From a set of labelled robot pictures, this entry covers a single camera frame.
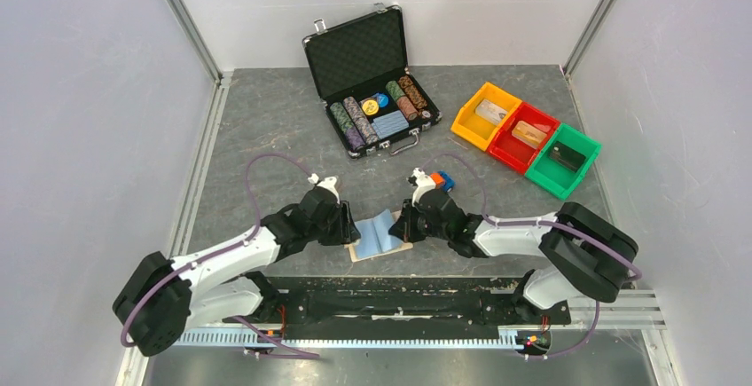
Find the black card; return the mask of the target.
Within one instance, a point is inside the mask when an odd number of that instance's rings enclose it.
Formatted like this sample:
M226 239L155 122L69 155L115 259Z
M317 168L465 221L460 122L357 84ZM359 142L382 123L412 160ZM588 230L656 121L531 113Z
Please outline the black card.
M573 172L578 172L587 160L584 154L581 154L577 150L561 143L560 141L556 141L552 144L547 155L560 166Z

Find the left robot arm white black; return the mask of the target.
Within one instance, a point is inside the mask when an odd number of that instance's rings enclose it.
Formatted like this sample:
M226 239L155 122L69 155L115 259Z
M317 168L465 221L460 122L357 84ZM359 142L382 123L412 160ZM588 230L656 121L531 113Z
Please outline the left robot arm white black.
M268 321L278 312L278 297L256 272L310 243L343 246L359 237L349 202L318 184L300 202L211 248L172 259L152 252L114 300L121 345L151 357L193 327L235 316Z

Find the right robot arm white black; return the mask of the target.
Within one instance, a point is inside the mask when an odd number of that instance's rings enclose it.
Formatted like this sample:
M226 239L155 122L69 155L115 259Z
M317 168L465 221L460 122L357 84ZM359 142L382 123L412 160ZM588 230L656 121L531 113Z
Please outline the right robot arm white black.
M388 230L406 242L444 240L460 256L542 257L544 269L523 276L513 292L514 315L534 322L557 303L587 296L612 303L622 286L639 280L638 244L575 202L540 217L496 218L465 212L441 189L404 201Z

